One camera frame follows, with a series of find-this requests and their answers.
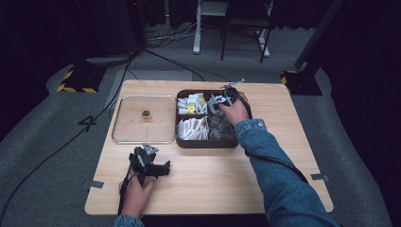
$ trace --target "white table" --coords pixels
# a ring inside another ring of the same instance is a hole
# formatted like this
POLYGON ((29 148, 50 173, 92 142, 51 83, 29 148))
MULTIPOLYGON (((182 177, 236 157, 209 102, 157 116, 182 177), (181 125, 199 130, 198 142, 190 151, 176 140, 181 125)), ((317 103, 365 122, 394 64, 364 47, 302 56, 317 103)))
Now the white table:
MULTIPOLYGON (((198 55, 201 52, 201 16, 225 16, 225 10, 227 8, 227 2, 211 2, 198 0, 197 7, 197 29, 195 33, 194 49, 193 53, 198 55)), ((264 34, 260 35, 258 38, 260 43, 260 49, 263 51, 263 43, 265 42, 264 34)), ((269 50, 266 48, 265 58, 270 56, 269 50)))

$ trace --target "wooden table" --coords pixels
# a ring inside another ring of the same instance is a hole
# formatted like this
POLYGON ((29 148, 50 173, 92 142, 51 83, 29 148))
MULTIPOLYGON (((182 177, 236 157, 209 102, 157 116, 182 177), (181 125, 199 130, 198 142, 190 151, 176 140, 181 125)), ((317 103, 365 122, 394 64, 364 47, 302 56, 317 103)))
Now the wooden table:
MULTIPOLYGON (((181 90, 217 90, 223 82, 126 80, 122 96, 171 95, 181 90)), ((333 203, 323 180, 313 181, 311 174, 319 168, 307 142, 300 119, 287 88, 282 84, 240 83, 236 89, 246 94, 253 118, 263 118, 268 130, 304 173, 318 192, 327 212, 333 203)), ((117 145, 112 139, 111 126, 97 165, 94 181, 103 182, 102 188, 91 188, 85 211, 91 215, 117 213, 118 185, 124 179, 129 165, 129 154, 138 145, 117 145)), ((264 213, 260 192, 249 158, 241 146, 237 148, 195 149, 180 148, 173 141, 158 148, 155 164, 171 161, 168 176, 157 180, 144 214, 255 214, 264 213)))

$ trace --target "denim jacket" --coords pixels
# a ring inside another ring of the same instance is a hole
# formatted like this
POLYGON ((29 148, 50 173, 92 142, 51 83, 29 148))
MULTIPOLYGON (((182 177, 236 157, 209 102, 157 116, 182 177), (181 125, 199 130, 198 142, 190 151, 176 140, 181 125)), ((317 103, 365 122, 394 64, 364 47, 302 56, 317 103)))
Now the denim jacket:
MULTIPOLYGON (((262 119, 236 124, 239 144, 251 155, 268 156, 293 163, 267 131, 262 119)), ((251 159, 251 165, 263 193, 266 218, 271 226, 339 226, 324 210, 315 190, 289 168, 267 161, 251 159)), ((143 227, 133 217, 120 216, 114 226, 143 227)))

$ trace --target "clear plastic tray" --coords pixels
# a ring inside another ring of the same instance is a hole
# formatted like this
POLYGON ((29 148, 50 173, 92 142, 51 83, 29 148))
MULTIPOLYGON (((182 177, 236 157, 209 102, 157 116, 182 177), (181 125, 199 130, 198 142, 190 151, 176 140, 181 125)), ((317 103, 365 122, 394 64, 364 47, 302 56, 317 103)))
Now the clear plastic tray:
POLYGON ((175 135, 176 98, 173 96, 124 96, 115 119, 112 139, 117 144, 168 144, 175 135), (150 118, 142 116, 149 111, 150 118))

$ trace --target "divided tray compartment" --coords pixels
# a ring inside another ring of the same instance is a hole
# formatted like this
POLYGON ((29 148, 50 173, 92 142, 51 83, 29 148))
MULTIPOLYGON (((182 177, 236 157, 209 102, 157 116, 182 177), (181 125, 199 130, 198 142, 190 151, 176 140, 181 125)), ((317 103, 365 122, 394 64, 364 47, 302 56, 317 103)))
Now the divided tray compartment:
MULTIPOLYGON (((196 93, 203 93, 203 97, 205 101, 207 102, 209 98, 214 95, 218 96, 221 93, 221 90, 182 90, 177 94, 177 102, 178 98, 185 98, 188 97, 189 95, 194 95, 196 93)), ((189 118, 197 118, 200 119, 206 115, 212 116, 213 114, 211 113, 210 109, 208 108, 208 114, 179 114, 178 113, 178 107, 176 103, 176 130, 177 130, 177 125, 181 120, 187 120, 189 118)), ((179 138, 178 136, 176 137, 177 145, 180 146, 181 148, 236 148, 238 146, 238 139, 232 139, 232 140, 211 140, 210 139, 210 131, 208 133, 209 139, 208 140, 183 140, 179 138)))

